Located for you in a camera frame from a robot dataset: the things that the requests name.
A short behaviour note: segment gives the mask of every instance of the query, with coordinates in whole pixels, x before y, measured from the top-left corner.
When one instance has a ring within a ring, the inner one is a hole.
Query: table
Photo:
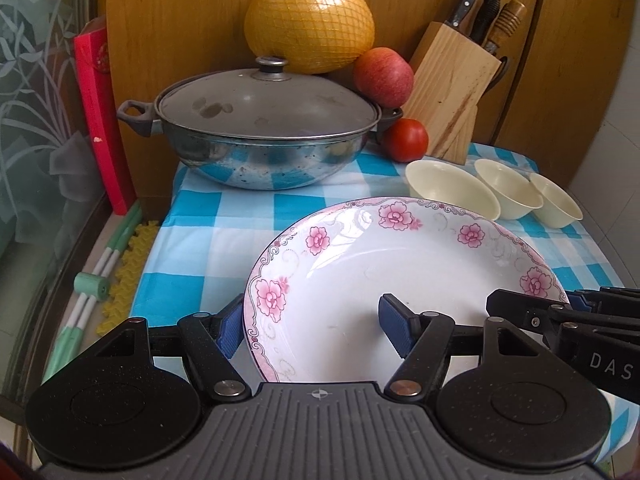
[[[331,177],[283,191],[231,188],[180,165],[174,179],[171,211],[149,254],[131,315],[146,317],[150,326],[162,326],[175,324],[192,312],[218,312],[244,291],[263,249],[297,220],[356,198],[407,196],[405,165],[386,160],[378,150],[378,146],[369,143],[354,162]],[[525,156],[481,144],[470,146],[464,168],[475,173],[473,162],[478,158],[498,160],[523,174],[538,169]],[[551,229],[529,214],[499,223],[544,257],[565,290],[622,286],[579,222]],[[260,376],[246,346],[238,350],[232,362],[255,388]],[[184,373],[175,360],[165,358],[158,364]],[[613,396],[609,400],[613,422],[601,458],[626,443],[638,421],[638,406]]]

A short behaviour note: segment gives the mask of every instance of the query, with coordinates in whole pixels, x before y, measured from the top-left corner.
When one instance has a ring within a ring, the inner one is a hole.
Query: metal pot
[[[245,189],[307,186],[360,153],[380,120],[377,104],[329,79],[284,72],[284,59],[257,62],[259,70],[180,81],[153,103],[124,101],[118,118],[143,137],[164,133],[184,164]]]

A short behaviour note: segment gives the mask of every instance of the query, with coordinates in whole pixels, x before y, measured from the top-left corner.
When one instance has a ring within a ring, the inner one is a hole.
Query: checkered tablecloth
[[[517,153],[472,144],[465,169],[491,158],[519,170],[537,171]],[[145,266],[132,316],[149,325],[175,324],[192,312],[215,313],[244,292],[246,279],[264,248],[297,220],[326,206],[370,196],[407,196],[404,164],[394,164],[369,144],[337,174],[311,186],[284,191],[250,191],[213,183],[178,168],[174,200]],[[561,230],[533,215],[500,221],[534,247],[566,290],[622,286],[610,263],[579,222]],[[625,443],[638,421],[638,406],[617,399],[613,424],[601,456]]]

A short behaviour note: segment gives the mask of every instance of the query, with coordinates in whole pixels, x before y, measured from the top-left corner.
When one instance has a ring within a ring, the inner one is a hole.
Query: knife block
[[[427,155],[464,164],[478,101],[500,61],[448,25],[431,22],[409,64],[414,90],[404,116],[427,130]]]

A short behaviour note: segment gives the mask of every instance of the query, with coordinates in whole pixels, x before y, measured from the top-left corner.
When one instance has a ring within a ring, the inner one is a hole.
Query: white floral plate
[[[382,294],[482,325],[496,288],[566,301],[542,257],[500,225],[429,200],[369,198],[309,215],[266,248],[244,326],[267,381],[384,386],[401,360],[378,325]],[[449,376],[475,365],[457,358]]]

